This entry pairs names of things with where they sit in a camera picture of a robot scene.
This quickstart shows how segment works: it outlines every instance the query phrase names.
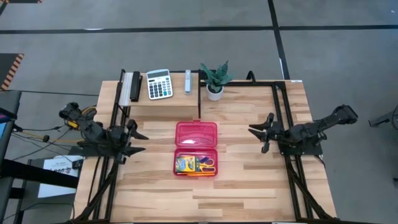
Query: white calculator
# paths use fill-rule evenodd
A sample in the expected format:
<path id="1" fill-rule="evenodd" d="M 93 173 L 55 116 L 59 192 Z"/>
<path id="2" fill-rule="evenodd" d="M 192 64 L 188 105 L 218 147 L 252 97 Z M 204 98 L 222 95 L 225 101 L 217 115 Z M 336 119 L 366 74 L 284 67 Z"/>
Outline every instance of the white calculator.
<path id="1" fill-rule="evenodd" d="M 168 69 L 147 72 L 147 84 L 151 100 L 173 96 L 172 79 Z"/>

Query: concrete floor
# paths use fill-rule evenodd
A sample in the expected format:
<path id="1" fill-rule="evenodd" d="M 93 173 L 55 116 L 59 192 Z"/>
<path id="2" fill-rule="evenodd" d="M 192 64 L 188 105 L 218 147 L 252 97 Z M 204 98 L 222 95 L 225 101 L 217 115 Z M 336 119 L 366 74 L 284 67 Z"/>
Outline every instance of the concrete floor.
<path id="1" fill-rule="evenodd" d="M 398 2 L 388 0 L 277 0 L 275 9 L 280 26 L 398 24 Z M 271 24 L 265 0 L 44 1 L 8 4 L 0 17 L 0 30 Z M 397 132 L 390 124 L 370 128 L 368 120 L 397 104 L 398 30 L 282 31 L 281 36 L 290 77 L 304 81 L 314 119 L 342 103 L 359 115 L 352 126 L 328 130 L 322 144 L 338 216 L 396 223 L 398 190 L 392 175 L 398 173 Z M 236 78 L 248 70 L 257 79 L 282 78 L 273 31 L 16 34 L 0 35 L 0 42 L 2 53 L 25 54 L 11 84 L 15 90 L 98 94 L 101 82 L 117 79 L 121 68 L 194 70 L 201 62 L 215 67 L 225 60 Z M 17 123 L 58 125 L 58 111 L 70 101 L 89 106 L 96 97 L 23 94 Z M 7 158 L 33 150 L 12 138 Z M 54 153 L 42 151 L 29 158 L 50 156 Z M 54 213 L 30 211 L 24 223 L 62 222 L 69 216 L 70 208 L 52 209 Z"/>

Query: white pot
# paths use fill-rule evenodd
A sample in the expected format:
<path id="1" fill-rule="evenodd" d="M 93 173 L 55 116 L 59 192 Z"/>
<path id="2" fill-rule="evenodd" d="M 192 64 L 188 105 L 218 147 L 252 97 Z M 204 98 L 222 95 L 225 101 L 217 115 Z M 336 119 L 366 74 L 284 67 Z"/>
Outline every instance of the white pot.
<path id="1" fill-rule="evenodd" d="M 207 90 L 207 98 L 209 98 L 209 100 L 211 101 L 217 101 L 220 100 L 221 97 L 223 97 L 224 87 L 221 87 L 221 91 L 219 93 L 212 93 L 209 90 L 209 85 L 206 86 L 206 90 Z"/>

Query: potted plant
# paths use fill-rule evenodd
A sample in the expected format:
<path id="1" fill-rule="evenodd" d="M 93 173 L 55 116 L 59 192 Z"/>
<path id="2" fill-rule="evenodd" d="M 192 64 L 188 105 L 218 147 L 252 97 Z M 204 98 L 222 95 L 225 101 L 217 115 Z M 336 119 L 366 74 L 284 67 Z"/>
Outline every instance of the potted plant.
<path id="1" fill-rule="evenodd" d="M 207 97 L 212 101 L 221 99 L 224 93 L 224 86 L 232 80 L 232 75 L 227 73 L 228 61 L 224 65 L 220 65 L 216 73 L 210 71 L 203 63 L 201 63 L 201 67 L 207 75 L 205 78 Z"/>

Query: orange and black striped mat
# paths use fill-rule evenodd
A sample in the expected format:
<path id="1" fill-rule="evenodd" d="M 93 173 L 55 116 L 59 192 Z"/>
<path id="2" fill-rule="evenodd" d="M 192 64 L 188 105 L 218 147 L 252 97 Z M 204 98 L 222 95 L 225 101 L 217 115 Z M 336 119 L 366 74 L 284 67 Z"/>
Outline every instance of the orange and black striped mat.
<path id="1" fill-rule="evenodd" d="M 42 3 L 43 0 L 0 0 L 5 3 Z"/>
<path id="2" fill-rule="evenodd" d="M 0 90 L 8 90 L 24 54 L 0 54 Z"/>

